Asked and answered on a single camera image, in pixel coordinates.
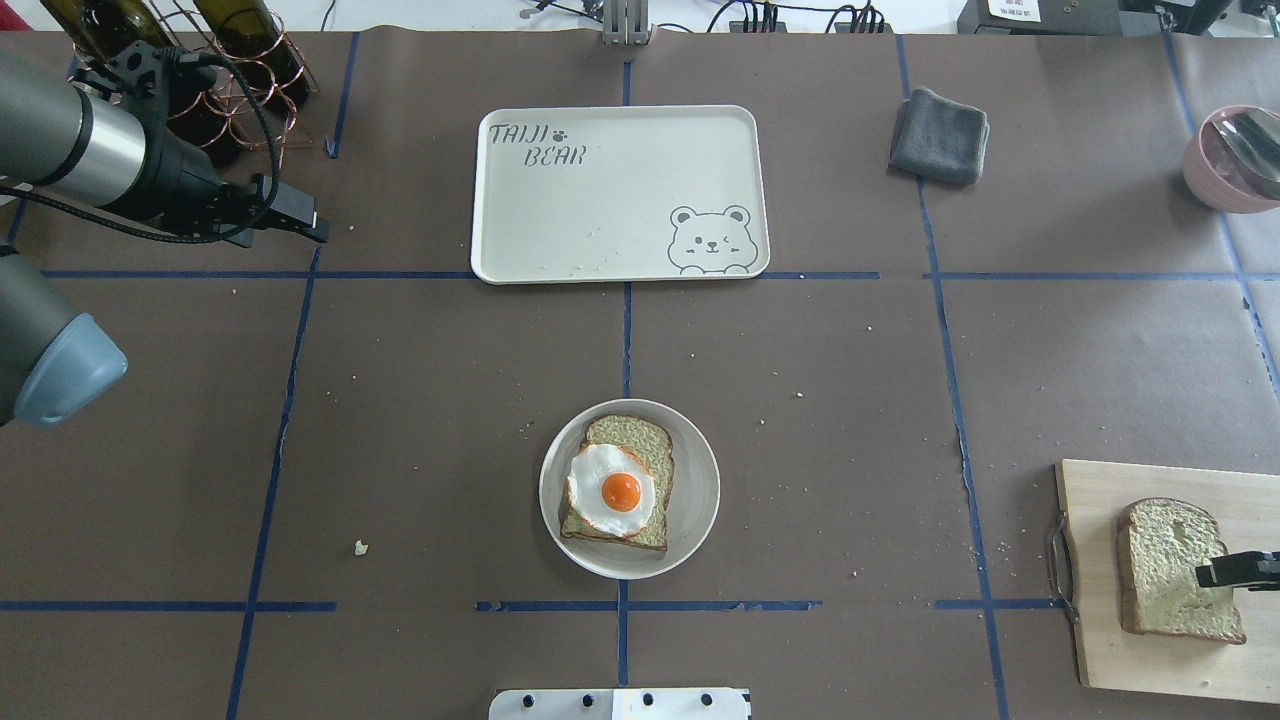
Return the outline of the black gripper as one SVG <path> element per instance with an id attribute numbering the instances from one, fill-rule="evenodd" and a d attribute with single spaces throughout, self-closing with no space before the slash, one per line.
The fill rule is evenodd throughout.
<path id="1" fill-rule="evenodd" d="M 131 219 L 186 240 L 250 246 L 253 232 L 285 231 L 316 243 L 329 241 L 315 197 L 278 174 L 247 183 L 223 179 L 204 151 L 166 129 L 147 132 L 143 164 L 131 186 Z"/>

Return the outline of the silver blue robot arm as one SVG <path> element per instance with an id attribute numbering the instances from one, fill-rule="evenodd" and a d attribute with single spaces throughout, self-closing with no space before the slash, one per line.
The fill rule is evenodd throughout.
<path id="1" fill-rule="evenodd" d="M 326 242 L 315 199 L 282 181 L 274 141 L 269 173 L 236 183 L 168 129 L 173 95 L 210 88 L 219 70 L 248 88 L 224 56 L 142 41 L 76 81 L 4 53 L 3 195 L 160 243 L 247 249 L 266 229 Z M 12 243 L 3 246 L 1 333 L 4 423 L 55 427 L 128 368 L 100 324 Z"/>

